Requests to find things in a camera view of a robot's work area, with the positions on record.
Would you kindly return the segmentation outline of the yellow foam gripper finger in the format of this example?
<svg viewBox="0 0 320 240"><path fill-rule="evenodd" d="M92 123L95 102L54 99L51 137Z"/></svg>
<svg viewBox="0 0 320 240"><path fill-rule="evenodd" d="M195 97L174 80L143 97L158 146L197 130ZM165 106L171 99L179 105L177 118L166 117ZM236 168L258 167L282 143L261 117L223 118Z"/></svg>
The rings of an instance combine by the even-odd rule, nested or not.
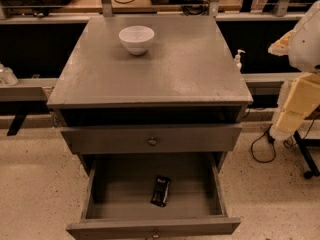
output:
<svg viewBox="0 0 320 240"><path fill-rule="evenodd" d="M280 89L277 104L270 135L276 140L286 140L320 106L320 75L308 73L293 81L286 80Z"/></svg>
<svg viewBox="0 0 320 240"><path fill-rule="evenodd" d="M289 55L294 34L295 32L293 30L288 31L269 46L268 53L275 56Z"/></svg>

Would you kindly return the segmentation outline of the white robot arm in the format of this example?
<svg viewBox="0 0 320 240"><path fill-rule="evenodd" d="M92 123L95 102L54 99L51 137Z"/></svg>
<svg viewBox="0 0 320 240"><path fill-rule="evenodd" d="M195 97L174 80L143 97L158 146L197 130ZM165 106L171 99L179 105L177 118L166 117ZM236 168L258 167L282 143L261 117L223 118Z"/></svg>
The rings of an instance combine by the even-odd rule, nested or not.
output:
<svg viewBox="0 0 320 240"><path fill-rule="evenodd" d="M294 28L269 48L276 56L287 55L291 67L302 75L281 86L270 135L286 140L320 105L320 1L316 1Z"/></svg>

